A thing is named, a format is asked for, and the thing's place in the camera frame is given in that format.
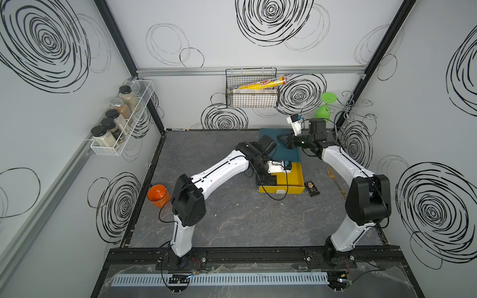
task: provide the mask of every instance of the gold fork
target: gold fork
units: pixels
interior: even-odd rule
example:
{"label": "gold fork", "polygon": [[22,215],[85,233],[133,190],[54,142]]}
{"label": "gold fork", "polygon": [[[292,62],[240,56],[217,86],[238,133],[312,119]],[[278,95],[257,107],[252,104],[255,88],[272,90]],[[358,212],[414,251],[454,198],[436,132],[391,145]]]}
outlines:
{"label": "gold fork", "polygon": [[347,196],[346,193],[343,191],[343,189],[341,188],[341,186],[338,184],[338,181],[336,181],[336,179],[334,178],[333,168],[330,167],[330,166],[328,167],[328,176],[336,182],[336,185],[340,188],[341,194],[344,196],[344,199],[346,200],[346,198],[347,198],[348,196]]}

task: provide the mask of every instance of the white cable tray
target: white cable tray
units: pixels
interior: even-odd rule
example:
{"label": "white cable tray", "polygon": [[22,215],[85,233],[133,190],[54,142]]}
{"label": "white cable tray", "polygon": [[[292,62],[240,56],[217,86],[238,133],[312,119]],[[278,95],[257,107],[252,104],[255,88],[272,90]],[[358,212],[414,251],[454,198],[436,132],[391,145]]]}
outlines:
{"label": "white cable tray", "polygon": [[[164,280],[173,274],[164,273]],[[210,273],[191,277],[189,286],[328,285],[327,272]],[[118,274],[112,287],[164,286],[160,273]]]}

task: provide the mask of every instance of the orange mug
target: orange mug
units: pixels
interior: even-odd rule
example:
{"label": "orange mug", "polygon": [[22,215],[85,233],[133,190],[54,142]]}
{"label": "orange mug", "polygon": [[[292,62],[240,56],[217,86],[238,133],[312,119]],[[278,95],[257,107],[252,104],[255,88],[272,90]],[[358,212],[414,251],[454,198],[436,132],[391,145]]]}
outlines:
{"label": "orange mug", "polygon": [[149,189],[149,191],[147,192],[147,198],[156,207],[162,208],[165,205],[169,204],[169,199],[171,198],[171,195],[164,185],[157,184]]}

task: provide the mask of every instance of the spice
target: spice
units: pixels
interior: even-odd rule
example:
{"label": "spice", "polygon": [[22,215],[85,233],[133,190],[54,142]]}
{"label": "spice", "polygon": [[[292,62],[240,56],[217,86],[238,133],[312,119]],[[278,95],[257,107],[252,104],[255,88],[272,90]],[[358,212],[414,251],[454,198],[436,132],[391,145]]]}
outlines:
{"label": "spice", "polygon": [[128,135],[131,127],[127,124],[124,117],[119,113],[118,110],[109,110],[105,113],[106,117],[114,119],[114,122],[118,126],[119,130],[123,132],[124,135]]}
{"label": "spice", "polygon": [[118,112],[127,120],[128,124],[131,124],[133,118],[131,117],[131,111],[123,100],[119,97],[114,97],[109,101],[111,103],[111,109],[118,110]]}
{"label": "spice", "polygon": [[116,139],[106,127],[102,125],[95,126],[91,129],[91,134],[96,143],[101,147],[114,147],[116,150],[119,149],[119,145],[116,144]]}
{"label": "spice", "polygon": [[118,129],[118,126],[114,122],[113,118],[104,118],[101,120],[101,125],[106,127],[106,129],[113,134],[113,137],[118,140],[118,143],[122,143],[125,141],[125,138],[121,131]]}
{"label": "spice", "polygon": [[132,92],[131,87],[129,86],[121,86],[119,87],[119,98],[123,100],[123,102],[129,107],[131,113],[137,113],[140,109],[137,106],[137,97],[134,92]]}

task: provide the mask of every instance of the yellow package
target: yellow package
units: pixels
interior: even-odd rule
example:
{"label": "yellow package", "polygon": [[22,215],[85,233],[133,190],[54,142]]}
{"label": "yellow package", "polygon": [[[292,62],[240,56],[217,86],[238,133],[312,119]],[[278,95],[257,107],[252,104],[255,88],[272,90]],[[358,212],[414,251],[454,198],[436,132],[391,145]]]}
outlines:
{"label": "yellow package", "polygon": [[275,87],[278,85],[284,85],[284,84],[285,84],[285,77],[279,77],[275,79],[250,83],[247,85],[240,86],[237,89],[265,89],[265,88],[272,88],[272,87]]}

